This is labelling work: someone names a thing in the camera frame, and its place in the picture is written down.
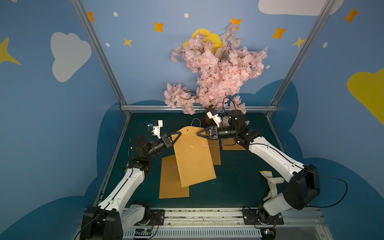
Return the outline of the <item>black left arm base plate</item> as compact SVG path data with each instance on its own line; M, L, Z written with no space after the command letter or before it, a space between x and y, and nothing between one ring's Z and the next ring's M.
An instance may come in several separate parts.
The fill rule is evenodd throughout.
M165 210L150 209L145 210L144 218L135 226L163 226L165 220Z

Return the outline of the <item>brown kraft file bag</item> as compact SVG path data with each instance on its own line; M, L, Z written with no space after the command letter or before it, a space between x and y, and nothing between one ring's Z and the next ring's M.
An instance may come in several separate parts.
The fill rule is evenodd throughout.
M233 138L222 139L223 151L245 151L246 149L235 142Z

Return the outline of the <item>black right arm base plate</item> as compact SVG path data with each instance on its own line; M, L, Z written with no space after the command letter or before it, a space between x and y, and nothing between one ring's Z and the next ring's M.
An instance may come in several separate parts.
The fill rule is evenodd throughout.
M245 225L283 225L283 216L279 213L275 216L270 216L265 210L251 209L248 207L242 208L241 213Z

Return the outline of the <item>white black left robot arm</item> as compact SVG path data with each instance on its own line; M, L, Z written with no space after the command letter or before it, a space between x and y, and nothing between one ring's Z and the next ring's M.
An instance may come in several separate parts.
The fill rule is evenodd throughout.
M131 146L134 156L128 163L128 172L104 201L84 212L82 228L74 239L121 240L124 232L135 224L147 224L151 218L148 203L136 202L128 210L124 208L151 171L152 157L173 147L181 135L181 132L163 134L155 141L138 136Z

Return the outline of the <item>brown kraft envelope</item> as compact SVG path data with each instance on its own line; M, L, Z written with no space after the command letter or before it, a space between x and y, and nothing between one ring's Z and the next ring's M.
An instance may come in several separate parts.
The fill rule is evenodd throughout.
M162 158L159 199L187 198L189 187L182 187L175 155Z
M221 165L221 154L220 154L220 141L219 140L208 140L208 145L213 161L213 165Z
M177 166L182 187L216 179L216 172L208 140L197 135L198 127L184 127L174 144Z

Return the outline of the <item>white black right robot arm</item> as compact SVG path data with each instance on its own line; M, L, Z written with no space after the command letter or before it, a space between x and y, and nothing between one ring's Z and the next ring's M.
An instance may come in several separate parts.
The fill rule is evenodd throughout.
M232 138L236 144L273 167L288 183L282 193L265 200L258 207L257 213L261 222L270 223L276 215L290 209L302 210L320 194L318 169L290 158L265 137L249 129L241 111L230 111L228 126L222 126L222 119L215 110L208 111L207 117L213 124L198 132L199 137L212 141Z

